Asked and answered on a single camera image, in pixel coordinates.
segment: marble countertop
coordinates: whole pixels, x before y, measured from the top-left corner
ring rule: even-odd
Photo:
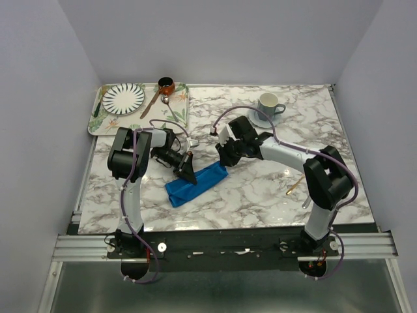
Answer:
[[[222,112],[239,104],[251,105],[264,92],[276,93],[287,105],[276,127],[280,139],[307,147],[336,147],[359,180],[330,93],[323,85],[260,87],[192,87],[188,130],[200,146],[193,149],[194,170],[217,161],[217,139],[209,136],[210,125]],[[246,115],[237,109],[220,121],[218,129],[232,119]],[[114,137],[99,137],[83,199],[80,234],[115,231],[119,218],[119,191],[107,169],[107,157]],[[145,231],[209,230],[299,226],[308,219],[311,205],[302,208],[308,196],[303,180],[289,195],[287,190],[301,173],[272,161],[242,159],[229,176],[212,189],[178,208],[172,208],[164,185],[176,179],[172,169],[149,160],[141,185],[141,214]],[[371,209],[359,180],[356,201],[339,212],[336,223],[373,222]]]

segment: tray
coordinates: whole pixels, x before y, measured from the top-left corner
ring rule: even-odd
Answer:
[[[155,95],[156,90],[158,89],[157,83],[137,83],[138,85],[143,88],[145,91],[145,101],[141,105],[141,107],[136,110],[134,113],[125,115],[125,116],[117,116],[108,113],[105,109],[100,108],[98,111],[97,117],[94,117],[94,111],[98,103],[100,102],[102,96],[106,93],[106,91],[116,85],[103,85],[97,91],[96,98],[94,100],[93,110],[91,112],[90,121],[88,124],[88,131],[90,134],[94,136],[114,136],[116,135],[117,129],[119,127],[127,127],[131,129],[135,129],[138,127],[148,127],[150,119],[166,119],[168,121],[175,121],[174,117],[172,116],[169,108],[166,104],[163,104],[160,97],[152,106],[149,113],[146,115],[145,118],[140,119],[142,112],[148,106],[149,102],[151,101],[152,97]],[[185,83],[176,83],[176,88],[174,93],[169,97],[169,105],[171,109],[174,111],[175,115],[179,120],[179,124],[185,128],[188,128],[188,95],[189,89]],[[156,127],[164,128],[164,123],[157,123],[154,124]],[[176,134],[180,134],[182,130],[173,125],[167,124],[167,128],[173,129]]]

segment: blue cloth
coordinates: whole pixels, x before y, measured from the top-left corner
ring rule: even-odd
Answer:
[[[196,185],[193,185],[184,179],[177,179],[176,181],[165,184],[165,189],[168,192],[169,201],[172,206],[179,207],[198,197],[200,194],[219,183],[227,175],[226,168],[221,166],[220,162],[216,162],[195,173],[195,178],[197,179]]]

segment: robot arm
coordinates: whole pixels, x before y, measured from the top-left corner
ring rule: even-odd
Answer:
[[[136,154],[134,172],[123,193],[126,215],[135,232],[140,232],[143,228],[140,211],[140,186],[148,167],[149,155],[170,164],[174,168],[176,176],[193,184],[197,183],[192,166],[193,154],[191,151],[180,154],[172,150],[171,146],[175,138],[174,132],[167,128],[143,131],[137,135],[136,151],[132,151],[133,131],[121,127],[116,133],[108,158],[108,168],[111,170],[112,176],[116,178],[118,188],[123,188],[123,184],[132,170],[133,154]],[[130,233],[123,216],[119,219],[118,230]]]
[[[336,215],[336,205],[347,197],[353,187],[347,173],[321,156],[280,145],[271,133],[258,134],[244,116],[231,121],[218,136],[216,149],[220,164],[224,166],[234,166],[240,158],[248,157],[279,162],[305,173],[314,203],[302,239],[310,250],[320,246],[328,236]],[[344,164],[336,148],[328,146],[320,152]]]

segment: striped plate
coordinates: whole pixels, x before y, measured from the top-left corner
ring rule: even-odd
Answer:
[[[135,83],[121,83],[107,90],[102,98],[103,108],[115,115],[135,112],[143,103],[145,92]]]

